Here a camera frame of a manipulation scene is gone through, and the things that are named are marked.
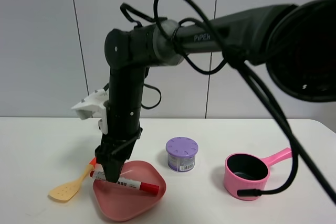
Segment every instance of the pink plate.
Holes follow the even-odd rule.
[[[121,177],[158,185],[158,195],[95,180],[93,191],[102,213],[114,221],[130,220],[154,207],[166,192],[166,182],[159,172],[145,161],[130,161],[124,164]]]

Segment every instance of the pink bowl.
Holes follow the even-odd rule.
[[[258,180],[249,180],[249,179],[245,179],[242,177],[237,176],[231,169],[230,166],[228,165],[228,160],[232,157],[235,157],[236,160],[239,160],[239,158],[237,158],[238,156],[249,156],[249,157],[253,157],[252,159],[255,159],[257,162],[257,164],[261,164],[261,165],[256,165],[256,167],[254,167],[254,169],[260,173],[260,170],[265,170],[266,173],[265,176],[263,176],[262,179],[258,179]],[[246,154],[246,153],[235,153],[232,154],[230,156],[228,156],[225,160],[225,174],[224,174],[224,187],[226,188],[226,190],[235,198],[241,199],[241,200],[255,200],[259,197],[239,197],[237,195],[237,191],[238,190],[242,190],[242,189],[260,189],[263,190],[266,182],[269,178],[270,172],[269,172],[269,168],[274,165],[277,164],[285,159],[288,159],[292,157],[292,151],[290,148],[285,148],[284,150],[282,150],[281,152],[278,152],[272,156],[269,157],[265,157],[265,158],[258,158],[256,156],[250,155],[250,154]]]
[[[125,188],[120,185],[95,180],[93,191],[102,213],[114,221],[130,220],[154,207],[166,192],[166,182],[159,172],[144,161],[124,164],[121,176],[160,187],[157,195]]]

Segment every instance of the black robotic arm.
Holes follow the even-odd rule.
[[[336,202],[334,191],[291,134],[280,106],[244,64],[246,60],[254,65],[265,63],[273,81],[297,99],[336,101],[336,0],[318,0],[303,6],[267,6],[213,20],[208,20],[191,0],[186,0],[204,22],[194,18],[176,22],[158,17],[158,1],[154,1],[154,18],[123,4],[122,12],[137,25],[132,31],[114,29],[106,37],[105,57],[110,66],[108,133],[103,134],[95,153],[107,180],[118,180],[123,163],[130,158],[140,137],[142,91],[150,67],[176,66],[186,59],[198,72],[213,74],[228,62],[276,119],[293,151],[292,172],[281,190],[242,190],[241,195],[273,194],[286,189],[295,177],[299,154]],[[153,24],[143,27],[128,12]],[[195,24],[183,26],[186,22]],[[199,69],[187,56],[216,51],[221,51],[224,58],[212,71]]]

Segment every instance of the yellow spatula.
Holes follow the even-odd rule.
[[[60,201],[68,201],[71,199],[80,189],[82,181],[85,179],[85,177],[95,168],[95,165],[96,158],[94,158],[90,164],[88,164],[85,171],[78,179],[54,188],[49,192],[49,196]]]

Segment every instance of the white mount bracket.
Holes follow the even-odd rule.
[[[92,117],[94,113],[99,113],[101,119],[98,122],[99,129],[103,134],[108,133],[107,116],[105,102],[109,100],[109,93],[104,89],[95,90],[88,97],[82,99],[71,109],[75,110],[76,114],[82,120]]]

